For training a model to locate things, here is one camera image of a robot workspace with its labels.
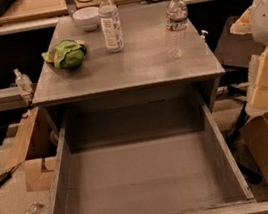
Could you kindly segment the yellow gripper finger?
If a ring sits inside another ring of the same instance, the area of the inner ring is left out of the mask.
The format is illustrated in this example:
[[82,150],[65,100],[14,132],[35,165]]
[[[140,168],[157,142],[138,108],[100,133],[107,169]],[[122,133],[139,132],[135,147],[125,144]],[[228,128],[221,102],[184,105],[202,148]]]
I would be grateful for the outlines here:
[[260,56],[252,56],[249,64],[249,107],[268,109],[268,46]]

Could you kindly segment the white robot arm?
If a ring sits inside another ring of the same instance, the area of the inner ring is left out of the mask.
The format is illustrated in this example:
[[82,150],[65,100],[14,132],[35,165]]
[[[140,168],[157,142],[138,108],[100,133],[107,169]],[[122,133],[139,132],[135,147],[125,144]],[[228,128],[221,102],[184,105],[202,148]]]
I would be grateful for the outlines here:
[[268,0],[254,0],[231,26],[232,34],[250,33],[256,43],[263,44],[261,55],[252,55],[249,62],[246,112],[263,115],[268,110]]

